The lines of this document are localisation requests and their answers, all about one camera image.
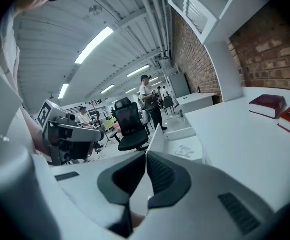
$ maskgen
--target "black office chair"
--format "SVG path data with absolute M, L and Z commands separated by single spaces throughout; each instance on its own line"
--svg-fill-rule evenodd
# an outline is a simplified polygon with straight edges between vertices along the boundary
M 165 106 L 165 112 L 167 113 L 167 115 L 169 115 L 169 113 L 167 112 L 167 109 L 170 108 L 170 112 L 172 113 L 172 108 L 173 108 L 173 111 L 174 111 L 174 114 L 175 114 L 175 110 L 174 110 L 174 103 L 173 103 L 173 99 L 171 96 L 167 96 L 164 101 L 163 101 L 163 104 Z
M 137 104 L 132 103 L 128 98 L 117 101 L 115 103 L 115 117 L 119 123 L 121 135 L 123 135 L 118 150 L 147 150 L 148 146 L 142 147 L 142 145 L 149 141 L 149 136 L 141 122 Z

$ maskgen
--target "ceiling light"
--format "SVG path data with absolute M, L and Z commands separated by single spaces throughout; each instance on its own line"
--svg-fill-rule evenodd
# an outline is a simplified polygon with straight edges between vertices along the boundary
M 161 82 L 162 82 L 162 81 L 157 82 L 157 83 L 153 84 L 152 86 L 158 85 L 158 84 L 160 84 Z
M 114 31 L 110 27 L 106 27 L 86 46 L 86 48 L 78 56 L 75 63 L 82 64 L 83 61 L 91 54 L 91 52 L 113 32 Z
M 138 72 L 141 72 L 142 70 L 148 69 L 149 67 L 150 67 L 150 65 L 143 66 L 140 69 L 137 69 L 136 71 L 134 71 L 133 73 L 128 74 L 127 77 L 129 78 L 129 77 L 137 74 Z
M 58 96 L 59 99 L 63 99 L 65 92 L 66 92 L 67 88 L 69 87 L 69 85 L 70 85 L 69 83 L 63 84 L 63 87 L 61 88 L 59 96 Z
M 152 79 L 152 80 L 149 80 L 149 81 L 151 82 L 151 81 L 155 81 L 155 80 L 157 80 L 157 79 L 159 79 L 159 78 L 158 78 L 158 77 L 156 77 L 156 78 L 154 78 L 154 79 Z
M 100 94 L 106 93 L 108 90 L 112 89 L 115 85 L 112 84 L 111 86 L 107 87 L 105 90 L 103 90 Z
M 130 93 L 130 92 L 132 92 L 132 91 L 134 91 L 134 90 L 136 90 L 136 87 L 135 87 L 134 89 L 131 89 L 131 90 L 125 92 L 125 93 L 128 94 L 128 93 Z

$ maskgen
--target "desk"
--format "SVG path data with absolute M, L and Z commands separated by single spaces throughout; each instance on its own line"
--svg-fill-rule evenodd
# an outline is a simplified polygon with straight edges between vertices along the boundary
M 249 112 L 241 97 L 185 117 L 202 145 L 203 160 L 262 197 L 276 212 L 290 202 L 290 133 L 278 120 Z
M 212 106 L 212 97 L 216 95 L 216 93 L 192 93 L 177 98 L 177 101 L 181 106 L 183 113 L 185 114 Z

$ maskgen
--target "brick wall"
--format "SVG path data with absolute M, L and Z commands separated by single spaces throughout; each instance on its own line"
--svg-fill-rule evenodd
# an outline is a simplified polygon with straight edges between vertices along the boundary
M 270 2 L 228 44 L 244 87 L 290 89 L 290 26 Z
M 173 64 L 185 74 L 191 93 L 217 93 L 214 103 L 222 102 L 219 81 L 212 61 L 197 36 L 178 12 L 173 10 Z

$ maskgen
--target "black grille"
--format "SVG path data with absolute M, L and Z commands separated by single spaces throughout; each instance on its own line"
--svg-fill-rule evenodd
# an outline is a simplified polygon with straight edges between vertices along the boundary
M 151 155 L 148 156 L 147 173 L 155 195 L 169 188 L 175 180 L 175 172 Z
M 243 235 L 256 229 L 261 223 L 250 213 L 250 211 L 232 193 L 218 196 L 229 215 L 234 220 Z

